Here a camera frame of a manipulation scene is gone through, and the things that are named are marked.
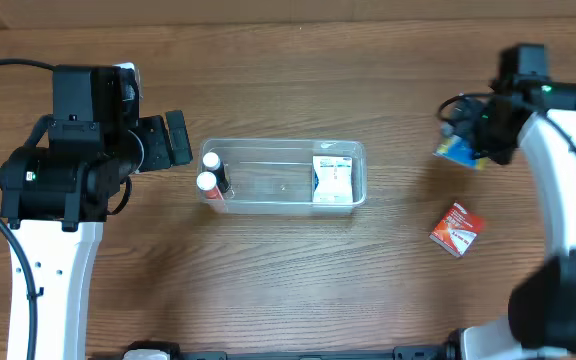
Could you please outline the dark bottle white cap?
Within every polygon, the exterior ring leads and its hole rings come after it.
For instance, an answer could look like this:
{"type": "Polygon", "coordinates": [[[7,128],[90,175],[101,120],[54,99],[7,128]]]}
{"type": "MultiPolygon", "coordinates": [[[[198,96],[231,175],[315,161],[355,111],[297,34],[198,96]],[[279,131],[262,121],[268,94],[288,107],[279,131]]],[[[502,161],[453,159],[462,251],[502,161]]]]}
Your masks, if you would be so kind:
{"type": "Polygon", "coordinates": [[[214,152],[206,153],[202,158],[202,163],[204,168],[216,177],[217,186],[222,194],[232,189],[225,163],[218,154],[214,152]]]}

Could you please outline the orange tube white cap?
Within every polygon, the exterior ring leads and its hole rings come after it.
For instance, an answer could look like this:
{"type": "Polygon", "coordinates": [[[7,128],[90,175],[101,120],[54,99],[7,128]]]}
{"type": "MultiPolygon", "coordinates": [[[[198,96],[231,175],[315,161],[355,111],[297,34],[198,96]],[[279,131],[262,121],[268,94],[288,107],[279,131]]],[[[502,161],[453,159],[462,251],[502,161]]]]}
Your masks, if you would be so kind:
{"type": "Polygon", "coordinates": [[[209,171],[201,172],[196,178],[196,184],[205,198],[223,200],[223,194],[219,189],[217,177],[213,173],[209,171]]]}

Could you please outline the blue VapoDrops box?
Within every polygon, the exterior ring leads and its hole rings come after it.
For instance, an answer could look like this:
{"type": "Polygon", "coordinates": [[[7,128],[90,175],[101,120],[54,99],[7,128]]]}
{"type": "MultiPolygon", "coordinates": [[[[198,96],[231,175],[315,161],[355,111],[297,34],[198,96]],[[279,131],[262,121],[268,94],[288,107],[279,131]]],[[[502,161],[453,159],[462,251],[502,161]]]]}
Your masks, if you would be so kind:
{"type": "Polygon", "coordinates": [[[475,159],[469,143],[457,135],[444,138],[434,155],[474,170],[482,170],[488,162],[487,158],[475,159]]]}

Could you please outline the red medicine box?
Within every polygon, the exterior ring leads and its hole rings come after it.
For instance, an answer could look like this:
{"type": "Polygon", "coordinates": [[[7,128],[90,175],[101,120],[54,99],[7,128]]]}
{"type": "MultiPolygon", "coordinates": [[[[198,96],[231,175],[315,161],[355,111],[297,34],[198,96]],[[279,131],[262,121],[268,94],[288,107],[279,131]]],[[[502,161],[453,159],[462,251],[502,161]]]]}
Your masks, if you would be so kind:
{"type": "Polygon", "coordinates": [[[429,234],[429,238],[454,257],[462,257],[484,228],[481,217],[454,202],[429,234]]]}

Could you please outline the white medicine box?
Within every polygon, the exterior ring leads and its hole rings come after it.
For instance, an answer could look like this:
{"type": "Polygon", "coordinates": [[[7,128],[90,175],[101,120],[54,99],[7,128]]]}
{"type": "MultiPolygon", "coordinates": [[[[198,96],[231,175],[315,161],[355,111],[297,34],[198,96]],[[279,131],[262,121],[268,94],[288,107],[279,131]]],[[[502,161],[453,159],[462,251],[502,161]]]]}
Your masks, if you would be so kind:
{"type": "Polygon", "coordinates": [[[315,203],[352,203],[352,158],[313,157],[313,201],[315,203]]]}

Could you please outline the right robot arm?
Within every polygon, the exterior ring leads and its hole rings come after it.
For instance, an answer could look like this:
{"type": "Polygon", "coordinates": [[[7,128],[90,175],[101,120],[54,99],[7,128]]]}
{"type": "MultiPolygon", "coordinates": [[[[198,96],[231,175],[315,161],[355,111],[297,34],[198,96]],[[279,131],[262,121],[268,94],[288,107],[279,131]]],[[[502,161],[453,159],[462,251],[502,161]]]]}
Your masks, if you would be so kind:
{"type": "Polygon", "coordinates": [[[576,354],[576,84],[555,82],[547,51],[517,44],[500,54],[488,93],[445,101],[439,114],[471,162],[511,162],[516,150],[535,179],[545,226],[541,267],[511,293],[505,316],[455,331],[443,359],[552,359],[576,354]]]}

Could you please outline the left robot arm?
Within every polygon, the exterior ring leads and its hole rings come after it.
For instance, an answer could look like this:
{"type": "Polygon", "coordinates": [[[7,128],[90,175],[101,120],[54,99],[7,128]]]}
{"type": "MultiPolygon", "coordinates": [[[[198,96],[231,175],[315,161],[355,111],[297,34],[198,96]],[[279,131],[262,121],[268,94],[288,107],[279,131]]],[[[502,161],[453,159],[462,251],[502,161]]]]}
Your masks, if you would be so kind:
{"type": "Polygon", "coordinates": [[[82,359],[89,288],[104,224],[131,175],[192,162],[181,111],[139,114],[136,66],[58,65],[53,111],[0,168],[12,259],[10,359],[82,359]]]}

